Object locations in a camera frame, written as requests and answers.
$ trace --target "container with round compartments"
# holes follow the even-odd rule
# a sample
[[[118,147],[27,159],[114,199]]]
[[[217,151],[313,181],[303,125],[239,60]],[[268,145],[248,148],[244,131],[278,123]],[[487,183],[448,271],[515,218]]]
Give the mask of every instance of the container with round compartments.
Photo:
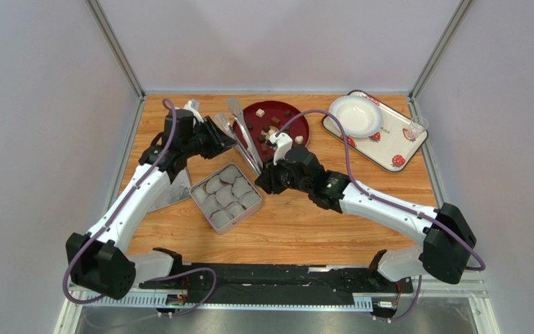
[[[228,233],[263,206],[263,198],[236,164],[191,187],[191,198],[218,234]]]

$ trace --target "strawberry tray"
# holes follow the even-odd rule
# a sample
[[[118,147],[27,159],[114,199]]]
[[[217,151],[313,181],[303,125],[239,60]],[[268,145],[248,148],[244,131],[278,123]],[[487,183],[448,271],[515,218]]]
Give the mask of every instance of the strawberry tray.
[[[348,143],[351,148],[390,173],[402,171],[426,141],[428,132],[424,131],[415,140],[410,140],[405,136],[410,123],[409,118],[360,90],[354,90],[349,95],[362,96],[376,103],[382,110],[383,118],[380,131],[376,134],[368,138],[349,137]],[[333,126],[333,122],[327,116],[321,123],[327,132],[340,141],[343,140],[341,132]]]

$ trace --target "clear glass cup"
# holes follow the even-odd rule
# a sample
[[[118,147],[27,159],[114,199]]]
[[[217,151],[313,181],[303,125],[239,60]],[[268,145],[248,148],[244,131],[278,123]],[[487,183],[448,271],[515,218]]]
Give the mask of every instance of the clear glass cup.
[[[415,139],[417,139],[417,136],[427,130],[429,126],[430,123],[428,122],[428,120],[426,120],[426,118],[422,116],[415,116],[411,118],[411,122],[409,123],[409,127],[405,132],[405,136],[408,139],[414,141]]]

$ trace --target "gray rectangular container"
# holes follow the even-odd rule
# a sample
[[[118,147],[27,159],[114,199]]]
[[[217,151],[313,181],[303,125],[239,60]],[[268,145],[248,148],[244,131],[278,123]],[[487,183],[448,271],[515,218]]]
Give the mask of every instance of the gray rectangular container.
[[[230,204],[228,204],[226,207],[222,206],[216,200],[217,205],[222,208],[222,209],[219,209],[218,211],[227,211],[228,214],[233,216],[233,218],[231,220],[229,220],[228,222],[226,222],[224,224],[223,221],[222,222],[217,222],[216,219],[212,219],[212,216],[215,216],[212,213],[204,212],[204,210],[202,210],[202,201],[207,200],[211,196],[214,196],[214,198],[215,198],[215,193],[219,192],[220,190],[218,190],[216,192],[213,192],[213,193],[209,192],[209,191],[207,191],[208,189],[207,189],[206,185],[208,184],[208,182],[210,180],[212,180],[217,175],[220,175],[220,173],[223,172],[224,170],[226,170],[227,168],[235,168],[238,171],[239,176],[236,177],[236,179],[235,179],[236,181],[234,181],[233,183],[229,183],[229,182],[223,181],[222,178],[218,176],[220,178],[220,184],[222,185],[220,190],[223,190],[224,188],[228,188],[230,186],[231,187],[230,189],[231,189],[232,198],[237,199],[234,202],[231,202]],[[239,198],[239,197],[234,195],[234,191],[233,191],[232,187],[235,186],[234,183],[240,182],[242,184],[242,181],[238,180],[238,179],[241,179],[241,178],[243,178],[248,183],[248,186],[250,186],[251,190],[246,192],[246,193],[244,193]],[[212,180],[212,185],[214,185],[214,184],[217,184],[217,182],[215,180]],[[198,189],[200,187],[202,188],[202,191],[198,191],[197,192],[196,189]],[[199,182],[196,185],[192,186],[191,187],[191,198],[195,201],[195,204],[200,208],[200,210],[203,213],[205,219],[209,222],[209,225],[218,234],[226,234],[226,233],[228,233],[231,229],[236,227],[239,223],[242,223],[245,219],[250,217],[253,213],[259,211],[259,209],[261,209],[261,207],[263,206],[263,198],[262,198],[261,194],[257,191],[257,188],[254,187],[254,184],[242,173],[242,171],[240,170],[240,168],[238,168],[238,166],[236,164],[227,164],[226,166],[224,166],[224,167],[220,168],[219,170],[217,170],[216,172],[212,173],[210,176],[208,176],[208,177],[204,178],[203,180],[201,180],[201,182]],[[248,207],[245,207],[245,206],[243,206],[241,204],[241,201],[244,200],[244,199],[251,200],[250,201],[250,205],[248,205]],[[229,210],[227,210],[228,207],[235,206],[235,203],[241,204],[242,208],[244,209],[244,211],[242,211],[241,213],[239,213],[237,215],[234,215]]]

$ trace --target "wood surface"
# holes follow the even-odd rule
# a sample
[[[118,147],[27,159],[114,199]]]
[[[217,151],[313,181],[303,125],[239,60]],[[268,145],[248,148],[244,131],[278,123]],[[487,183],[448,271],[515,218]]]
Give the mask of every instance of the wood surface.
[[[123,187],[133,175],[142,152],[163,131],[166,110],[161,100],[169,97],[177,107],[195,98],[200,113],[213,116],[227,112],[226,99],[233,95],[151,95],[147,98],[135,138]],[[277,100],[301,111],[325,109],[338,95],[237,95],[244,107],[260,101]],[[391,108],[409,116],[403,96],[377,96]],[[326,169],[346,173],[341,141],[321,126],[322,116],[307,116],[311,127],[308,149]],[[421,152],[404,170],[391,174],[350,150],[354,176],[371,188],[422,205],[435,205]],[[234,162],[254,181],[248,165],[232,149],[212,160],[189,159],[193,184],[220,167]],[[407,237],[357,216],[318,208],[305,193],[286,190],[280,195],[263,196],[263,207],[224,235],[216,234],[193,200],[188,199],[148,214],[138,227],[128,254],[147,253],[163,247],[183,255],[185,262],[267,263],[267,264],[369,264],[380,250],[412,245]]]

